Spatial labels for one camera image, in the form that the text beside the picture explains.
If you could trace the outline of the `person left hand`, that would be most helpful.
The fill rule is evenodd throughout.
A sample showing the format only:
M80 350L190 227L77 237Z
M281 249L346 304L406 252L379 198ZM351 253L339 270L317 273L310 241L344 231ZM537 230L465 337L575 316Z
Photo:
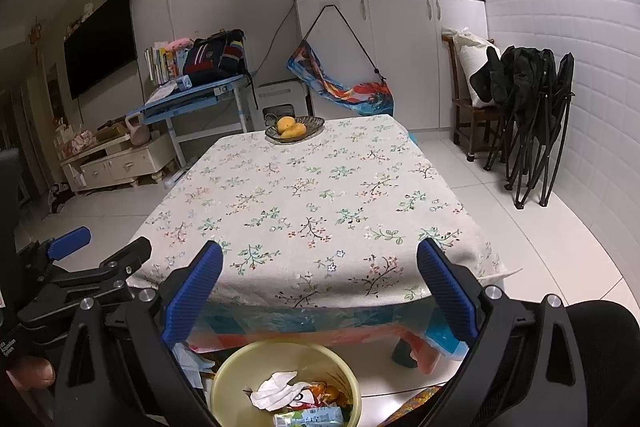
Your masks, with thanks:
M6 371L18 391L46 389L55 381L52 364L42 358L24 357Z

